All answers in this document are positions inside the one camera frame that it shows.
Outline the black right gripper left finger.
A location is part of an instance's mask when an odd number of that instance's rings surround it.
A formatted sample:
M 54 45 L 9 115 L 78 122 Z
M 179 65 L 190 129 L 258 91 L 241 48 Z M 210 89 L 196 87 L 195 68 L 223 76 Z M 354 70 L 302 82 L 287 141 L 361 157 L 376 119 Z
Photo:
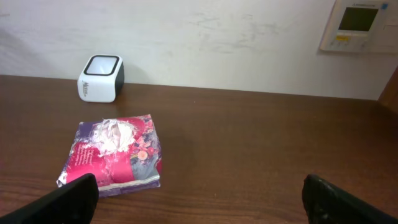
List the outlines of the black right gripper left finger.
M 90 223 L 99 199 L 93 174 L 85 174 L 1 217 L 1 223 Z

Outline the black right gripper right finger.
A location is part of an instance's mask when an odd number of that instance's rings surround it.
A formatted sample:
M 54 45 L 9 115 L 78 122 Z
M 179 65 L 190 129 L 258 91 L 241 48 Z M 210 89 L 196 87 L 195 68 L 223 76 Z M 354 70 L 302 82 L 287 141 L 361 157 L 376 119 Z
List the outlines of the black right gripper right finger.
M 306 176 L 302 202 L 309 224 L 397 224 L 397 219 L 315 174 Z

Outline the red purple tissue pack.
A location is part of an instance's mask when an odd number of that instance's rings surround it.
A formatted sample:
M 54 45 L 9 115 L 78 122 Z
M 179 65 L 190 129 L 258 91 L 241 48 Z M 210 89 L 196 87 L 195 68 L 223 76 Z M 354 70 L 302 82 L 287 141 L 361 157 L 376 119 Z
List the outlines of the red purple tissue pack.
M 58 187 L 93 174 L 100 197 L 160 187 L 162 151 L 151 115 L 80 122 Z

